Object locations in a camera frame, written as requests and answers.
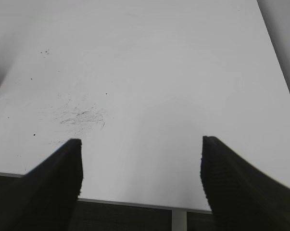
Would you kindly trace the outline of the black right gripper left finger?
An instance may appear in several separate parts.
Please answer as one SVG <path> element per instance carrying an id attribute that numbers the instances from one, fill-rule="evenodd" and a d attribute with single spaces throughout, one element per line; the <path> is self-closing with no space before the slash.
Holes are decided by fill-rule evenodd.
<path id="1" fill-rule="evenodd" d="M 83 181 L 82 142 L 69 139 L 13 183 L 16 213 L 11 231 L 66 231 Z"/>

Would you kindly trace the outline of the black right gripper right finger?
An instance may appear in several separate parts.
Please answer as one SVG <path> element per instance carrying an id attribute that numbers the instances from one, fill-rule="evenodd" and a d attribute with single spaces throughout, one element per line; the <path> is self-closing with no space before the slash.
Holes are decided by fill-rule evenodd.
<path id="1" fill-rule="evenodd" d="M 290 188 L 217 137 L 202 138 L 200 177 L 218 231 L 290 231 Z"/>

